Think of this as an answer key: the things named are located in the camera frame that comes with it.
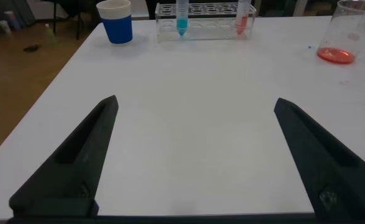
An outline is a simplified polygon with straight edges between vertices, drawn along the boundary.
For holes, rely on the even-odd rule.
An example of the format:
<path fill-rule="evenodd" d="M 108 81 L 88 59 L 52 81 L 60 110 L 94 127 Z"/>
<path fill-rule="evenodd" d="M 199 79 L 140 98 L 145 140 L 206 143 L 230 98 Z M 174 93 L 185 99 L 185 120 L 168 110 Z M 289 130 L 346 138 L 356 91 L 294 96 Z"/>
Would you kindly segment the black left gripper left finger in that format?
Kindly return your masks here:
<path fill-rule="evenodd" d="M 95 195 L 118 113 L 101 100 L 9 199 L 15 217 L 95 217 Z"/>

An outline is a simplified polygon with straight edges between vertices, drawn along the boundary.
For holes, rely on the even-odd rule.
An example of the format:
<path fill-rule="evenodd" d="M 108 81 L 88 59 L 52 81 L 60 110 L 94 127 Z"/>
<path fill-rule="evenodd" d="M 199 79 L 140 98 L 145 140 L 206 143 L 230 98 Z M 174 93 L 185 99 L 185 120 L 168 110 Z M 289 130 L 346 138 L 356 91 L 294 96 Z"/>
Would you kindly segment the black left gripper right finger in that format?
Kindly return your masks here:
<path fill-rule="evenodd" d="M 365 162 L 291 101 L 274 113 L 319 220 L 365 220 Z"/>

